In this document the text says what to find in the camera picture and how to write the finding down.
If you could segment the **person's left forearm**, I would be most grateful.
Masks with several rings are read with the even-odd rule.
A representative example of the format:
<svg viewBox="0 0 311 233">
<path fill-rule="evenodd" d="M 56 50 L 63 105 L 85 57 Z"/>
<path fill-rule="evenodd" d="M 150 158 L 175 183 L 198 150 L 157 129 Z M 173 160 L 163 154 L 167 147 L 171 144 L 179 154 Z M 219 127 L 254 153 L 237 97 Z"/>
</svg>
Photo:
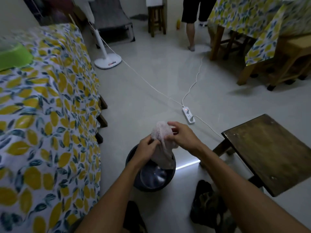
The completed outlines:
<svg viewBox="0 0 311 233">
<path fill-rule="evenodd" d="M 140 169 L 130 161 L 90 212 L 72 225 L 70 233 L 128 233 L 123 229 L 123 221 Z"/>
</svg>

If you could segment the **person's right hand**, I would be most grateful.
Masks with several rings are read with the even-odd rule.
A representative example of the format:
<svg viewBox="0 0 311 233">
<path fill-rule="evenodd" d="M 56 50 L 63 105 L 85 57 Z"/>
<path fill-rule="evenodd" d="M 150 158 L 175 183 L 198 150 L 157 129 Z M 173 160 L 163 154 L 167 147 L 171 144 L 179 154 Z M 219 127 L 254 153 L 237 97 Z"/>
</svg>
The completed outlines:
<svg viewBox="0 0 311 233">
<path fill-rule="evenodd" d="M 171 126 L 171 130 L 172 129 L 181 130 L 181 133 L 180 133 L 181 134 L 181 141 L 172 141 L 172 135 L 171 134 L 166 135 L 165 140 L 175 142 L 181 148 L 188 151 L 191 155 L 193 155 L 197 158 L 200 158 L 204 144 L 195 135 L 193 130 L 191 128 L 189 128 L 188 125 L 182 124 L 182 123 L 176 122 L 176 121 L 168 121 L 167 124 L 169 126 Z"/>
</svg>

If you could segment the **wooden table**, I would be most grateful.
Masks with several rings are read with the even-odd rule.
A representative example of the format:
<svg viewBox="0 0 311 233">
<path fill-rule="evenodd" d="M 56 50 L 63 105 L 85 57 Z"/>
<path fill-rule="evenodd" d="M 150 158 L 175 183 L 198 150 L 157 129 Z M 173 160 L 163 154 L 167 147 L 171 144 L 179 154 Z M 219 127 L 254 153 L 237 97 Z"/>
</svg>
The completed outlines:
<svg viewBox="0 0 311 233">
<path fill-rule="evenodd" d="M 230 53 L 238 52 L 238 56 L 244 56 L 244 52 L 249 42 L 254 41 L 254 38 L 251 38 L 247 35 L 232 31 L 229 39 L 222 40 L 225 28 L 218 25 L 216 33 L 212 30 L 209 30 L 211 36 L 211 53 L 209 55 L 210 61 L 215 61 L 217 59 L 218 53 L 220 50 L 223 51 L 223 60 L 227 60 Z M 245 66 L 238 77 L 237 84 L 239 86 L 245 85 L 247 80 L 253 74 L 257 74 L 260 69 L 266 68 L 271 64 L 271 60 L 258 62 L 249 66 Z"/>
</svg>

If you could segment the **person's left shoe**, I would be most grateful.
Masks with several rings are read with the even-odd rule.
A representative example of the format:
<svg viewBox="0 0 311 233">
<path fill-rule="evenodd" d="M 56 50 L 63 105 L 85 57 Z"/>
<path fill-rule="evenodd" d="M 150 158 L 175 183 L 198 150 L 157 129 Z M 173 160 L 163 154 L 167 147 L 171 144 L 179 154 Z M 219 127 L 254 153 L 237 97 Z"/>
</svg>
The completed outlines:
<svg viewBox="0 0 311 233">
<path fill-rule="evenodd" d="M 127 204 L 123 229 L 128 233 L 148 233 L 138 206 L 134 201 L 129 201 Z"/>
</svg>

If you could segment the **light wooden stool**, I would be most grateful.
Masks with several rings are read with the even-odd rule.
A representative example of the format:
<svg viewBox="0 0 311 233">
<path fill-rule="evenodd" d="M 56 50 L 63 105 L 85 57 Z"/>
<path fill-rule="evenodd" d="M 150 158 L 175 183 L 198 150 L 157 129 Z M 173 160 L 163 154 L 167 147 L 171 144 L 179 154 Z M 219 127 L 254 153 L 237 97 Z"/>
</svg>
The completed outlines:
<svg viewBox="0 0 311 233">
<path fill-rule="evenodd" d="M 273 91 L 282 83 L 292 85 L 297 79 L 304 80 L 311 68 L 311 34 L 279 38 L 274 59 L 267 90 Z"/>
</svg>

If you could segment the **pink wet cloth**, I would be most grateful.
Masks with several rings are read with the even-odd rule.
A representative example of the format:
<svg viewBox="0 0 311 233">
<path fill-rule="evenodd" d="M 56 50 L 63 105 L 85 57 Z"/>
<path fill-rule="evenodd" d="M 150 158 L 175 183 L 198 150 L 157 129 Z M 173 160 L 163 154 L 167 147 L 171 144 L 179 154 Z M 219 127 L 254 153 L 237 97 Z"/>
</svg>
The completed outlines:
<svg viewBox="0 0 311 233">
<path fill-rule="evenodd" d="M 178 148 L 174 141 L 165 139 L 168 135 L 173 135 L 173 131 L 165 121 L 157 122 L 151 132 L 151 138 L 160 141 L 160 145 L 156 147 L 151 160 L 165 170 L 175 169 L 176 161 L 172 150 Z"/>
</svg>

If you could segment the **person's left hand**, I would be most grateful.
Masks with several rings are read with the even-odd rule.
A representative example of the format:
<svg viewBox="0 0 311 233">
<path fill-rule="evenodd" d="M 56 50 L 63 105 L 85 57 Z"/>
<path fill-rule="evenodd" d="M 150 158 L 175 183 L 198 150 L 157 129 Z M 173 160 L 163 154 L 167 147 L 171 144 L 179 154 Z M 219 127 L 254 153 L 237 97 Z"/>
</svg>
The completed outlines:
<svg viewBox="0 0 311 233">
<path fill-rule="evenodd" d="M 152 139 L 151 135 L 146 136 L 139 142 L 131 162 L 137 168 L 142 168 L 151 159 L 151 156 L 160 144 L 160 141 Z"/>
</svg>

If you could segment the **wooden table legs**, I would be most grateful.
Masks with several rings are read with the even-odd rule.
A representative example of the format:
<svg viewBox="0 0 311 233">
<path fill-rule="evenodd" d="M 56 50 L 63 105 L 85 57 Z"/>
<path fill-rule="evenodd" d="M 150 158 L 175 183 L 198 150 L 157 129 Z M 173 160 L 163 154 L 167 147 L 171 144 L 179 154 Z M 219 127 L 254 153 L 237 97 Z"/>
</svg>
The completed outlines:
<svg viewBox="0 0 311 233">
<path fill-rule="evenodd" d="M 108 106 L 107 106 L 107 103 L 104 101 L 104 99 L 101 95 L 99 97 L 98 106 L 100 108 L 100 114 L 96 119 L 100 124 L 100 128 L 105 128 L 108 126 L 108 123 L 107 123 L 106 119 L 103 117 L 103 115 L 101 114 L 101 111 L 107 109 Z M 96 133 L 95 138 L 96 138 L 98 144 L 103 143 L 103 137 L 99 134 L 99 132 Z"/>
</svg>

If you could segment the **grey folding chair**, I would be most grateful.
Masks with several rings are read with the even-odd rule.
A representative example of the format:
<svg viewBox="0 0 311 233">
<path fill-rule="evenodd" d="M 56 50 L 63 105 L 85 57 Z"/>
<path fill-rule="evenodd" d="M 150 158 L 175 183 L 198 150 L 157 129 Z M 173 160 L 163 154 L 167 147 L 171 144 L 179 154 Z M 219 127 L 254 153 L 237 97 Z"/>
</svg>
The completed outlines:
<svg viewBox="0 0 311 233">
<path fill-rule="evenodd" d="M 111 46 L 135 42 L 133 23 L 122 9 L 120 0 L 89 2 L 100 36 Z"/>
</svg>

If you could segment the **white power strip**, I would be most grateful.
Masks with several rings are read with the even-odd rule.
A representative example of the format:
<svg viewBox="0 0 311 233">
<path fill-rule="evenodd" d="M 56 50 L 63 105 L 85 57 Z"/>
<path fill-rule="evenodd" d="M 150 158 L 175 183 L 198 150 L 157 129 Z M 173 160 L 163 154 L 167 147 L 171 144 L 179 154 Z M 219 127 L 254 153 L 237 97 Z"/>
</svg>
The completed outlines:
<svg viewBox="0 0 311 233">
<path fill-rule="evenodd" d="M 182 107 L 182 112 L 183 112 L 183 114 L 184 114 L 184 116 L 186 118 L 186 121 L 187 121 L 187 123 L 189 125 L 195 124 L 195 118 L 194 118 L 193 114 L 191 113 L 191 111 L 189 110 L 188 107 L 183 106 Z"/>
</svg>

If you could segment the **dark wooden stool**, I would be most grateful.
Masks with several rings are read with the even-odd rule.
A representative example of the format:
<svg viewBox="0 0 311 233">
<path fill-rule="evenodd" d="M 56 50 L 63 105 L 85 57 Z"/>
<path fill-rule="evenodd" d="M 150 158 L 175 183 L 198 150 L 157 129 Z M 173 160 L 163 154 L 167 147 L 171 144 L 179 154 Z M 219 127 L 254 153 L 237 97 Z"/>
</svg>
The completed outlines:
<svg viewBox="0 0 311 233">
<path fill-rule="evenodd" d="M 311 177 L 311 148 L 267 114 L 221 134 L 213 152 L 236 153 L 253 174 L 249 181 L 272 197 Z"/>
</svg>

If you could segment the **person's right forearm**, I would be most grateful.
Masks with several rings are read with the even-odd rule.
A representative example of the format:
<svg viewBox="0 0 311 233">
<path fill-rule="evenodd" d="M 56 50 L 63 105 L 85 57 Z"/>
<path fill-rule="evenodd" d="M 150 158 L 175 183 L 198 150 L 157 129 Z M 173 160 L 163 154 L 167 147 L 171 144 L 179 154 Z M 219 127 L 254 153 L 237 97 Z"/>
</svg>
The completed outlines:
<svg viewBox="0 0 311 233">
<path fill-rule="evenodd" d="M 198 146 L 196 156 L 203 162 L 243 233 L 311 233 L 206 145 Z"/>
</svg>

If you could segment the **person's right shoe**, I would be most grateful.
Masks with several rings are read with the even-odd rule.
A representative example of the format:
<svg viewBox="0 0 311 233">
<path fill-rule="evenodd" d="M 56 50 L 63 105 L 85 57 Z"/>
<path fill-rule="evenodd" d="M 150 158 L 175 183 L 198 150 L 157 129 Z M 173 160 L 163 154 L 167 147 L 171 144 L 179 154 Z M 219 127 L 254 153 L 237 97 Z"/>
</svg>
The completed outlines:
<svg viewBox="0 0 311 233">
<path fill-rule="evenodd" d="M 190 219 L 216 233 L 241 233 L 223 198 L 205 180 L 200 180 L 196 186 Z"/>
</svg>

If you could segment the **person's shoe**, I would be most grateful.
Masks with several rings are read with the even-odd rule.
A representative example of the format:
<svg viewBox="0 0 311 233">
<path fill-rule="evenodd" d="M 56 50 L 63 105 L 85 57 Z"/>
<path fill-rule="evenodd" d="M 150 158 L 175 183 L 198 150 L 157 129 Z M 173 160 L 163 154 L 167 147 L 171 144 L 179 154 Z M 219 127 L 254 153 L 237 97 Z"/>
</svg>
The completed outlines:
<svg viewBox="0 0 311 233">
<path fill-rule="evenodd" d="M 129 201 L 127 204 L 123 229 L 128 233 L 148 233 L 138 206 L 134 201 Z"/>
<path fill-rule="evenodd" d="M 241 233 L 223 198 L 205 180 L 200 180 L 196 186 L 190 219 L 216 233 Z"/>
</svg>

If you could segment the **tall wooden stool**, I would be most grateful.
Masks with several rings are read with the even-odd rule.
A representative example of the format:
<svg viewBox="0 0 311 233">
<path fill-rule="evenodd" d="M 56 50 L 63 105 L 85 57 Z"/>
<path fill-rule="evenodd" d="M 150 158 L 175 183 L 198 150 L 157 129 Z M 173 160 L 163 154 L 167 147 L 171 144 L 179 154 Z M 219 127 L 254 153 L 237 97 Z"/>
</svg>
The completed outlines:
<svg viewBox="0 0 311 233">
<path fill-rule="evenodd" d="M 164 16 L 164 6 L 150 6 L 148 9 L 148 33 L 151 37 L 154 38 L 155 30 L 158 28 L 159 31 L 162 31 L 166 35 L 166 23 Z"/>
</svg>

